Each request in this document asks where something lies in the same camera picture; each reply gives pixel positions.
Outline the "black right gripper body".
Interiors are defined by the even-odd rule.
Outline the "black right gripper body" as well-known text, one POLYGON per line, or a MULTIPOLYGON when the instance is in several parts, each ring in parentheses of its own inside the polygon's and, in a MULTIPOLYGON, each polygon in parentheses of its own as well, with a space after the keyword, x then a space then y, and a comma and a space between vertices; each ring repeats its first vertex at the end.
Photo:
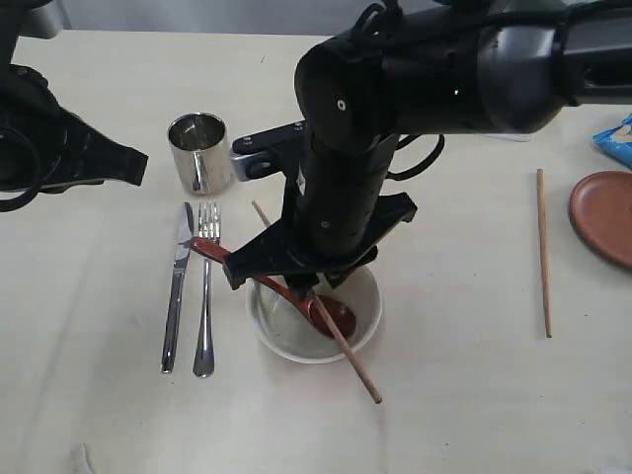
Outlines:
POLYGON ((390 135, 352 156, 305 137, 296 174, 285 176, 279 220, 234 250, 223 263, 230 286, 256 276, 286 277, 355 269, 372 261, 376 245, 417 208, 404 193, 380 190, 399 138, 390 135))

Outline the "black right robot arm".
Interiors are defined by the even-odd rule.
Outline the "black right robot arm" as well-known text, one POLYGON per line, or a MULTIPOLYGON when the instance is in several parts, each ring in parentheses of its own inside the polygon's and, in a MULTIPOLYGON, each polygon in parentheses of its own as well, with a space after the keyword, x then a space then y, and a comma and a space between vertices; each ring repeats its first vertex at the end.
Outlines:
POLYGON ((278 221, 224 263, 233 288, 284 277, 304 296, 340 285, 416 205, 385 196, 427 162, 390 171, 415 138, 530 134, 566 107, 631 100, 631 5, 594 1, 440 1, 405 14, 369 5, 355 24, 298 61, 302 120, 236 139, 243 180, 282 173, 278 221))

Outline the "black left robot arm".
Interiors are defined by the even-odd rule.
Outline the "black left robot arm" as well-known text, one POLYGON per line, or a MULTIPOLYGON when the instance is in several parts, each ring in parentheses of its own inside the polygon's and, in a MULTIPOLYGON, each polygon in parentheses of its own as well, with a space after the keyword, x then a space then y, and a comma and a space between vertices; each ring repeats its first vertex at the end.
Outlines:
POLYGON ((108 180, 140 185, 145 154, 64 109, 38 71, 12 62, 28 14, 45 4, 1 3, 1 190, 57 193, 108 180))

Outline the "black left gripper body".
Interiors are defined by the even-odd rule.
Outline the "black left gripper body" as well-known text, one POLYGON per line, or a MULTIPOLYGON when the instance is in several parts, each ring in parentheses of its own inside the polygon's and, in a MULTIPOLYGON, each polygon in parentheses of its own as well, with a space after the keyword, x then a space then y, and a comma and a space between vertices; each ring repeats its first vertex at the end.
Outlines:
POLYGON ((1 73, 1 189, 43 190, 114 180, 138 186, 148 163, 140 151, 101 134, 64 109, 33 68, 1 73))

